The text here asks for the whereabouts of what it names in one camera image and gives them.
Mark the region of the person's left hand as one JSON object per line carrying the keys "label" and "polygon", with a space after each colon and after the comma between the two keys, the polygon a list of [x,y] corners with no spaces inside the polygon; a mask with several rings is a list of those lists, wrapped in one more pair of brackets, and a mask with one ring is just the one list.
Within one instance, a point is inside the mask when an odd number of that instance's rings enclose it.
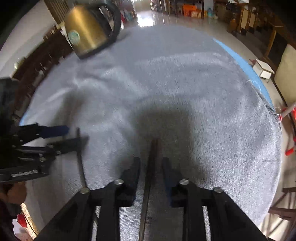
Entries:
{"label": "person's left hand", "polygon": [[27,197],[27,188],[25,182],[14,183],[7,194],[1,191],[1,201],[21,205]]}

